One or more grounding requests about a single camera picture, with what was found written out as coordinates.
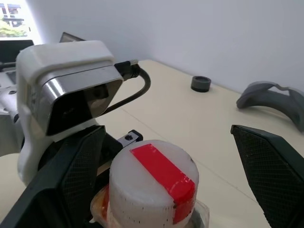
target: table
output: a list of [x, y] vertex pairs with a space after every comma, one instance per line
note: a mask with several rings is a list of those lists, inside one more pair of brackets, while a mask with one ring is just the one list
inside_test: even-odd
[[[292, 122], [267, 108], [239, 111], [240, 94], [212, 84], [208, 93], [190, 89], [191, 77], [155, 61], [140, 62], [152, 80], [139, 99], [99, 117], [107, 132], [120, 138], [135, 129], [145, 140], [158, 139], [185, 149], [200, 174], [198, 200], [210, 208], [210, 228], [268, 228], [263, 211], [248, 186], [233, 136], [232, 124], [250, 126], [284, 137], [301, 155], [301, 135]], [[123, 84], [112, 103], [143, 86], [140, 78]], [[0, 220], [24, 190], [17, 177], [17, 155], [0, 158]]]

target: gray plastic part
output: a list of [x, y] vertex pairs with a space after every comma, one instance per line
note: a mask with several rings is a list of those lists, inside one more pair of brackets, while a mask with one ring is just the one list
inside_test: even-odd
[[[272, 87], [281, 91], [288, 91], [289, 95], [270, 91], [269, 89]], [[291, 119], [297, 129], [304, 133], [304, 93], [302, 91], [290, 87], [281, 87], [273, 82], [254, 82], [245, 89], [237, 100], [239, 109], [251, 106], [266, 106], [284, 113]]]

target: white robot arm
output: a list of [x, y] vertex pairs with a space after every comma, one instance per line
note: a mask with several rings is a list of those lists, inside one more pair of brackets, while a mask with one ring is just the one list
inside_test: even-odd
[[134, 73], [127, 68], [132, 63], [125, 63], [114, 65], [113, 55], [101, 41], [46, 44], [21, 51], [16, 62], [18, 92], [15, 87], [0, 91], [0, 156], [22, 148], [18, 172], [26, 185], [52, 142], [98, 125], [96, 117], [123, 105], [107, 109], [123, 81], [139, 75], [138, 65]]

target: black connector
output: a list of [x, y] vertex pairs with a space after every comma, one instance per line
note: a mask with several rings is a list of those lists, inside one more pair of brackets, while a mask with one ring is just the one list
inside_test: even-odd
[[125, 61], [121, 63], [116, 63], [114, 65], [125, 81], [130, 78], [137, 77], [140, 73], [140, 66], [138, 64], [133, 65], [132, 63], [134, 62]]

